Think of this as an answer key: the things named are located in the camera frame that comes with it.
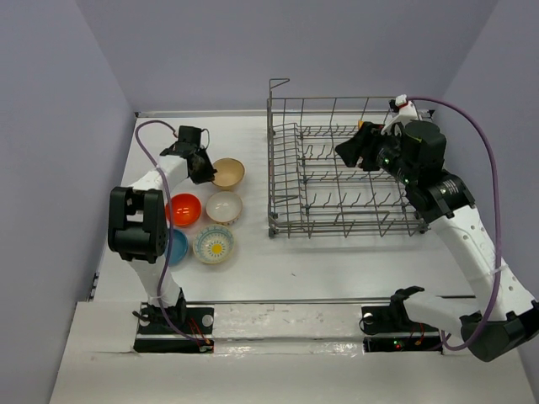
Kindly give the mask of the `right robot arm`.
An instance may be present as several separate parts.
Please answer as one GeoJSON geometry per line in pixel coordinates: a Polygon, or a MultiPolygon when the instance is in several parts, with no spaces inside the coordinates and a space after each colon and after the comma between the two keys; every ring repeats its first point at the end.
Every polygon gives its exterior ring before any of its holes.
{"type": "Polygon", "coordinates": [[[538,301],[515,277],[486,232],[463,181],[444,168],[446,137],[428,121],[371,122],[335,148],[346,167],[382,170],[405,188],[419,218],[443,241],[476,302],[460,304],[420,286],[397,290],[383,320],[407,331],[417,323],[460,338],[477,359],[491,362],[538,334],[538,301]]]}

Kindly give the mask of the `patterned sunflower bowl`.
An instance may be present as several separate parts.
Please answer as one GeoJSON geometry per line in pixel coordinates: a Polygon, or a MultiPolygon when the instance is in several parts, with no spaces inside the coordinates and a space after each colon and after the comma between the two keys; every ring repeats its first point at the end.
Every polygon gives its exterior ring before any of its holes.
{"type": "Polygon", "coordinates": [[[231,230],[224,225],[214,224],[202,228],[193,241],[195,257],[204,264],[218,264],[226,261],[235,247],[231,230]]]}

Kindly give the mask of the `orange bowl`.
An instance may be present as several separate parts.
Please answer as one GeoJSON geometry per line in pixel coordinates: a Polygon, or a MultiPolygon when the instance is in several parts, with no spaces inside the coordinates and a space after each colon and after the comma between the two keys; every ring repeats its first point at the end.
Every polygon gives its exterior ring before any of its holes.
{"type": "Polygon", "coordinates": [[[167,220],[176,227],[195,224],[202,211],[200,200],[193,194],[182,193],[172,197],[172,209],[165,207],[167,220]]]}

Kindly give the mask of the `beige bowl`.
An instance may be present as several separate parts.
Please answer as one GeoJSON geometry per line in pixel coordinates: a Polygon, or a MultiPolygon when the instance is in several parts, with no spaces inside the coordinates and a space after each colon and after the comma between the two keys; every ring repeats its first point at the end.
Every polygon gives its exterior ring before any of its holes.
{"type": "Polygon", "coordinates": [[[237,159],[226,157],[215,161],[216,170],[212,183],[222,190],[235,189],[243,180],[245,166],[237,159]]]}

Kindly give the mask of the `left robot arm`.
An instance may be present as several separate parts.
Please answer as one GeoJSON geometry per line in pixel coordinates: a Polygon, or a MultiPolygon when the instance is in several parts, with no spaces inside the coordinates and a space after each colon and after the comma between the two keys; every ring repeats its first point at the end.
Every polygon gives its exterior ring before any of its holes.
{"type": "Polygon", "coordinates": [[[168,272],[173,248],[171,190],[186,179],[194,184],[215,179],[216,169],[202,144],[202,134],[207,131],[187,125],[175,129],[162,120],[138,125],[135,141],[152,168],[131,185],[117,186],[109,194],[109,250],[131,266],[147,294],[149,312],[136,316],[190,340],[195,337],[181,330],[187,319],[184,292],[168,272]],[[149,125],[165,126],[174,138],[157,157],[141,139],[141,130],[149,125]]]}

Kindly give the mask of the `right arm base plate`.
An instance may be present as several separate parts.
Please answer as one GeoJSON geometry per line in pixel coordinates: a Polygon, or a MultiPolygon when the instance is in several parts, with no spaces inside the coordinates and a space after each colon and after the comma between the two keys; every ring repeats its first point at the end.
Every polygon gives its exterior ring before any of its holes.
{"type": "Polygon", "coordinates": [[[396,323],[389,306],[362,306],[358,326],[366,353],[443,351],[436,328],[418,322],[396,323]]]}

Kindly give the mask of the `white bowl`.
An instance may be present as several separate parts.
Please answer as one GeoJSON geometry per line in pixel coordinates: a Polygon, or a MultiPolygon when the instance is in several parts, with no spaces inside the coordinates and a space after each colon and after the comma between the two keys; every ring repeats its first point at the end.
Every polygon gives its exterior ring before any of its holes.
{"type": "Polygon", "coordinates": [[[221,191],[207,200],[205,212],[215,223],[230,226],[242,214],[243,201],[231,191],[221,191]]]}

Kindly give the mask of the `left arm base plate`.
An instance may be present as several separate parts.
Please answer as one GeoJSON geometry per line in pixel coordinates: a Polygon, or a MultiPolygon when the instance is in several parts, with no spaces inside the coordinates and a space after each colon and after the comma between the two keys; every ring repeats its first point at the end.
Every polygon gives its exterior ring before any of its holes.
{"type": "Polygon", "coordinates": [[[142,303],[132,315],[138,320],[134,350],[139,354],[212,354],[214,352],[213,306],[187,305],[181,322],[169,314],[182,334],[170,327],[159,308],[142,303]]]}

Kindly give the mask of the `blue bowl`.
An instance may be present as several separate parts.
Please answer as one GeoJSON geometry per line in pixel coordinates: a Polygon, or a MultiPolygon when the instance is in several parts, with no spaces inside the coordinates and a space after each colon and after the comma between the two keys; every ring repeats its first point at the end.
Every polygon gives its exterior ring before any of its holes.
{"type": "Polygon", "coordinates": [[[187,256],[189,240],[181,230],[174,229],[173,237],[168,240],[168,243],[170,242],[172,243],[172,248],[165,247],[165,256],[168,258],[170,266],[176,266],[187,256]]]}

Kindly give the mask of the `metal rail bar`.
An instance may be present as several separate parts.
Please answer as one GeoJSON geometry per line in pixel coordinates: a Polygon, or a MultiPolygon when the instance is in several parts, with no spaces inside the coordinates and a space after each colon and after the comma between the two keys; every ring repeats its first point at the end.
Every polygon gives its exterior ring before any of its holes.
{"type": "Polygon", "coordinates": [[[355,297],[355,298],[317,298],[317,299],[275,299],[275,300],[188,300],[191,305],[225,305],[225,304],[367,304],[380,305],[388,303],[389,297],[355,297]]]}

